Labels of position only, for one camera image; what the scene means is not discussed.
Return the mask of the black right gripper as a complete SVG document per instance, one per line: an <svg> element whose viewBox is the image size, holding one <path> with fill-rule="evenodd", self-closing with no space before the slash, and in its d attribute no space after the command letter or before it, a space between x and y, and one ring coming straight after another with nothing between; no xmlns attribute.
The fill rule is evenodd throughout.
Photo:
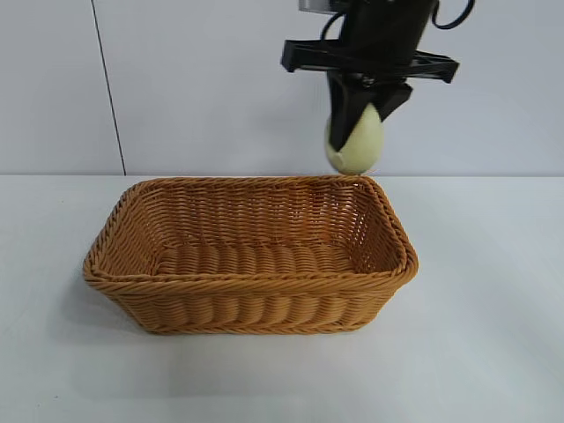
<svg viewBox="0 0 564 423"><path fill-rule="evenodd" d="M412 87L405 82L378 85L372 91L354 75L381 82L452 81L458 62L418 50L436 12L436 1L346 1L318 39L285 41L281 65L286 71L340 71L328 73L329 143L334 150L345 146L371 101L384 122L412 95Z"/></svg>

